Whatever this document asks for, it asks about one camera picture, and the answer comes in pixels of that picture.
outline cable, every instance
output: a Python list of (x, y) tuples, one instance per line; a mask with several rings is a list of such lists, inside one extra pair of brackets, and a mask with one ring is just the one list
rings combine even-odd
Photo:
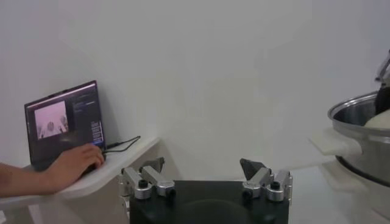
[(131, 141), (134, 141), (134, 140), (136, 140), (137, 138), (141, 138), (141, 136), (134, 137), (134, 138), (132, 138), (132, 139), (130, 139), (130, 140), (127, 140), (127, 141), (124, 141), (124, 142), (116, 142), (116, 143), (109, 144), (109, 145), (107, 146), (107, 149), (112, 149), (112, 148), (114, 148), (114, 147), (116, 147), (116, 146), (118, 146), (118, 145), (121, 145), (121, 144), (124, 144), (124, 143), (127, 143), (127, 142), (131, 142)]
[(124, 143), (127, 143), (127, 142), (131, 142), (126, 148), (122, 149), (122, 150), (112, 150), (112, 151), (104, 151), (103, 154), (107, 154), (107, 153), (111, 153), (111, 152), (124, 152), (126, 151), (127, 149), (129, 149), (132, 145), (134, 145), (134, 143), (136, 143), (138, 140), (140, 140), (141, 136), (137, 136), (135, 138), (132, 138), (130, 140), (127, 140), (127, 141), (123, 141), (123, 142), (116, 142), (114, 144), (110, 144), (107, 146), (107, 149), (111, 149), (113, 147), (116, 147), (118, 145), (121, 145), (121, 144), (124, 144)]

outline laptop screen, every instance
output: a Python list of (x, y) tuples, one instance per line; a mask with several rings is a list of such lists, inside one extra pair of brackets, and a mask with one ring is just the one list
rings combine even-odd
[(97, 90), (92, 81), (24, 106), (32, 165), (86, 143), (105, 148)]

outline stainless steel pot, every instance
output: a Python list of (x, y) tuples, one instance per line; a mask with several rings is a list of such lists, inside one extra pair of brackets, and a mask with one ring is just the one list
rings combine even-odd
[(335, 155), (358, 175), (370, 192), (373, 210), (390, 220), (390, 129), (364, 127), (375, 116), (376, 95), (369, 93), (332, 107), (328, 116), (333, 128), (314, 134), (310, 141), (323, 155)]
[(361, 153), (339, 155), (338, 160), (356, 174), (390, 187), (390, 129), (366, 128), (375, 116), (377, 92), (339, 103), (328, 112), (333, 129), (356, 140)]

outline silver metal part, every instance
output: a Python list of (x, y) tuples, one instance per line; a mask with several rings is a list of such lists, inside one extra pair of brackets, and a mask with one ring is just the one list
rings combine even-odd
[(379, 67), (377, 79), (385, 86), (390, 86), (390, 50), (388, 57)]
[(281, 170), (273, 183), (267, 185), (267, 198), (270, 201), (283, 201), (287, 198), (291, 204), (293, 176), (287, 170)]
[(145, 187), (140, 186), (142, 178), (139, 174), (131, 167), (123, 170), (123, 181), (132, 191), (135, 198), (139, 200), (148, 199), (151, 197), (152, 185), (149, 183), (145, 184)]
[(156, 187), (158, 195), (163, 197), (172, 196), (170, 194), (172, 194), (175, 190), (175, 182), (167, 180), (151, 166), (143, 167), (141, 176)]
[(261, 195), (261, 189), (272, 181), (271, 170), (261, 168), (249, 181), (243, 182), (243, 191), (250, 193), (252, 198), (258, 198)]
[(118, 175), (119, 196), (126, 197), (130, 195), (130, 187), (125, 183), (123, 174)]

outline metal bracket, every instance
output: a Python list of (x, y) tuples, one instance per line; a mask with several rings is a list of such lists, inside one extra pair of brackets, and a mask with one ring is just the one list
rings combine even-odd
[(166, 198), (176, 195), (175, 182), (166, 179), (151, 166), (142, 167), (141, 176), (156, 187), (158, 195)]
[(267, 185), (267, 198), (270, 201), (283, 201), (285, 198), (289, 200), (291, 205), (293, 176), (289, 171), (281, 170), (276, 175), (275, 180)]
[(378, 76), (375, 80), (381, 82), (384, 86), (390, 86), (390, 50), (388, 57), (380, 65)]
[(121, 194), (133, 195), (136, 199), (145, 200), (151, 197), (152, 185), (142, 179), (131, 167), (122, 170), (124, 189)]
[(243, 182), (243, 199), (250, 201), (261, 195), (262, 188), (272, 182), (274, 176), (268, 168), (261, 168), (249, 181)]

